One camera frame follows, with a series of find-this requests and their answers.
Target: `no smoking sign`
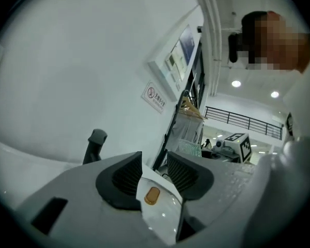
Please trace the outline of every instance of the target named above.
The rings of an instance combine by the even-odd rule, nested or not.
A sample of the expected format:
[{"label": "no smoking sign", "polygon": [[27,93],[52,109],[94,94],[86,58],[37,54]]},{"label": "no smoking sign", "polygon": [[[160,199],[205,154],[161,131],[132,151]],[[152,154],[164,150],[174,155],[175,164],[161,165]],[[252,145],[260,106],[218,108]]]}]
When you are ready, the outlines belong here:
[{"label": "no smoking sign", "polygon": [[142,98],[147,101],[154,109],[162,113],[166,106],[166,99],[154,83],[149,82],[142,94]]}]

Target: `metal handrail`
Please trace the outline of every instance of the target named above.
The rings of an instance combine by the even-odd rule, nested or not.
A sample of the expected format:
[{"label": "metal handrail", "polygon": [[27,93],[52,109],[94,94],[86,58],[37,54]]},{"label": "metal handrail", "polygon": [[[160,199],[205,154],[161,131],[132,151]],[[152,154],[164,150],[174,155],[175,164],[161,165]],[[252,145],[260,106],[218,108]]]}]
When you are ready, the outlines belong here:
[{"label": "metal handrail", "polygon": [[234,112],[207,106],[206,117],[282,140],[283,128]]}]

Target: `orange button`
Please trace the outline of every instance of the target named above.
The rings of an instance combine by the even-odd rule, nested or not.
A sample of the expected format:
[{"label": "orange button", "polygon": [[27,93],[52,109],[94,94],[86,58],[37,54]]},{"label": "orange button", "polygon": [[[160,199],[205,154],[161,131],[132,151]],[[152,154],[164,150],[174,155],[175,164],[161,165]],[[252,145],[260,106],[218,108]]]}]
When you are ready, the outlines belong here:
[{"label": "orange button", "polygon": [[145,202],[149,205],[155,205],[159,195],[160,190],[158,188],[152,187],[145,196]]}]

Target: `black grille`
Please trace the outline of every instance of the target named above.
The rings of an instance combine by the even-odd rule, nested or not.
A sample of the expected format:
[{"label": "black grille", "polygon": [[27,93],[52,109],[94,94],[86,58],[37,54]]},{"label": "black grille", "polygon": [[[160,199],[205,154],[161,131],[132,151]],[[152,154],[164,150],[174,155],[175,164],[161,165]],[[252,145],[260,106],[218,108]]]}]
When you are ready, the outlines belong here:
[{"label": "black grille", "polygon": [[198,178],[197,171],[175,158],[168,161],[168,174],[180,194],[194,185]]},{"label": "black grille", "polygon": [[213,174],[185,156],[192,157],[187,154],[168,152],[168,175],[184,200],[200,199],[212,187]]},{"label": "black grille", "polygon": [[136,190],[142,174],[141,162],[134,160],[114,172],[113,184],[123,193],[136,196]]}]

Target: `white wall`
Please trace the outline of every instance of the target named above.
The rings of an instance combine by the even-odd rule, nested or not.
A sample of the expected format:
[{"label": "white wall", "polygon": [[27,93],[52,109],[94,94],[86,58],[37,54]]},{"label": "white wall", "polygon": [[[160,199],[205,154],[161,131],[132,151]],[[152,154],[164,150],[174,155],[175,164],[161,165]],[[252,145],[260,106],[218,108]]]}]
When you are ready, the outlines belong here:
[{"label": "white wall", "polygon": [[0,142],[81,163],[87,138],[100,128],[108,133],[102,158],[142,151],[152,165],[176,103],[168,102],[160,114],[141,98],[150,80],[165,93],[147,60],[196,5],[197,0],[27,1],[0,36]]},{"label": "white wall", "polygon": [[[233,96],[227,96],[224,94],[218,94],[215,97],[208,97],[207,106],[234,112],[247,117],[252,117],[280,127],[280,123],[273,120],[272,118],[273,114],[275,113],[271,110],[272,108],[267,107],[266,105],[263,105],[261,103]],[[205,125],[215,127],[217,129],[221,129],[224,131],[228,131],[231,133],[239,133],[239,132],[249,133],[250,138],[277,147],[282,147],[283,145],[283,141],[280,141],[279,139],[272,138],[270,136],[266,136],[264,134],[252,130],[247,130],[214,119],[205,120]],[[283,129],[283,136],[282,136],[283,140],[285,139],[285,136],[286,136],[286,130]]]},{"label": "white wall", "polygon": [[280,123],[273,120],[273,115],[276,117],[280,116],[277,111],[273,111],[273,108],[252,100],[218,94],[215,97],[208,98],[207,106],[255,118],[281,127]]}]

